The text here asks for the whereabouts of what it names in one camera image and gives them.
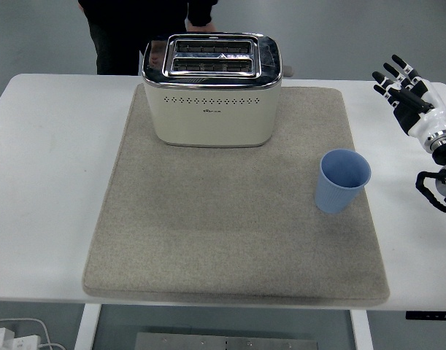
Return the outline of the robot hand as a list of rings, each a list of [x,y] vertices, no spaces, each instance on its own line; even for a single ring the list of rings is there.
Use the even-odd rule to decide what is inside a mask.
[[[378,92],[393,108],[393,115],[405,134],[415,137],[422,146],[432,148],[446,138],[446,105],[436,88],[418,71],[397,55],[394,64],[384,63],[390,77],[372,73]]]

